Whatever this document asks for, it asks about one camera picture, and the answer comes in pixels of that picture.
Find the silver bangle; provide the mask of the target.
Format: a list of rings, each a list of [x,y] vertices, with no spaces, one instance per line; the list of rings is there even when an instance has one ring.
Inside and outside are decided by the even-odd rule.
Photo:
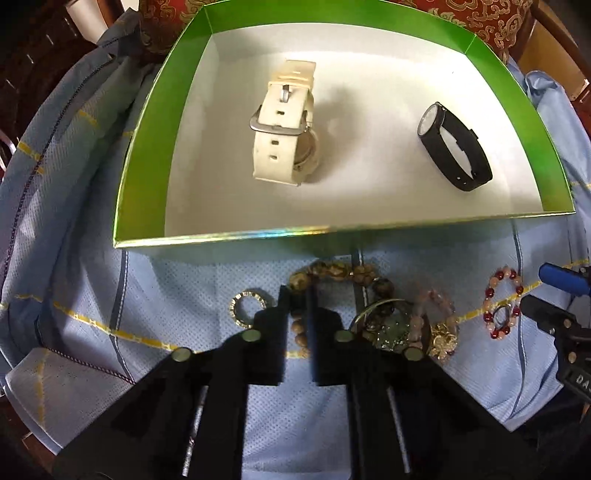
[[[429,350],[430,323],[414,302],[392,298],[367,306],[349,324],[349,331],[370,342],[376,349],[421,360]]]

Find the gold flower brooch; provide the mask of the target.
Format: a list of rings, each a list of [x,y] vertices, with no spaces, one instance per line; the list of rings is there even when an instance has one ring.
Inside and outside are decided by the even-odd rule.
[[[455,325],[438,323],[431,326],[429,354],[439,362],[445,362],[455,355],[459,345],[459,331]]]

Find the light blue cloth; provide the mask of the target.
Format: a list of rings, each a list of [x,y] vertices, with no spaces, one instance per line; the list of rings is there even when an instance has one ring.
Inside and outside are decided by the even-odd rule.
[[[27,127],[1,186],[1,382],[35,435],[57,450],[175,346],[215,347],[235,332],[228,298],[267,295],[297,260],[192,266],[112,245],[124,157],[158,68],[136,58],[140,17],[125,12],[63,77]],[[529,320],[486,337],[477,293],[494,269],[535,284],[546,261],[590,259],[590,140],[563,89],[543,73],[516,81],[540,114],[574,192],[573,215],[512,221],[495,240],[370,253],[400,289],[449,295],[460,345],[445,371],[497,420],[524,430],[581,403],[557,381],[550,336]]]

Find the green cardboard box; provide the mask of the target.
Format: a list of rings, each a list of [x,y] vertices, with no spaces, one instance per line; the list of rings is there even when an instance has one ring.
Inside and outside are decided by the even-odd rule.
[[[288,60],[315,64],[320,165],[298,186],[253,176],[249,128],[279,96],[270,78]],[[470,193],[419,139],[435,103],[477,135],[492,168]],[[573,210],[539,114],[474,34],[384,1],[224,1],[195,16],[156,75],[126,155],[113,243],[312,251],[397,228]]]

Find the white wristwatch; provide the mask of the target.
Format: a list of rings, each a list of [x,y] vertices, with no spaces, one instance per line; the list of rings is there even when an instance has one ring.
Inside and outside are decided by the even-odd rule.
[[[318,135],[312,128],[316,66],[287,60],[271,75],[263,103],[249,120],[256,179],[298,186],[318,168]]]

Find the black wristwatch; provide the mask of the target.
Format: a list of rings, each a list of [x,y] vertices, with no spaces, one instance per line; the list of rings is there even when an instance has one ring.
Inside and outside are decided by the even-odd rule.
[[[440,102],[423,114],[418,137],[443,176],[457,189],[471,192],[493,180],[477,134]]]

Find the red gold patterned cushion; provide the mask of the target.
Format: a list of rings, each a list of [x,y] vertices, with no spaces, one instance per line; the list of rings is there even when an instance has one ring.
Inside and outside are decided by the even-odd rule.
[[[394,0],[394,4],[440,17],[480,37],[507,61],[533,5],[527,0]],[[169,52],[179,35],[207,1],[140,0],[140,37],[148,51]]]

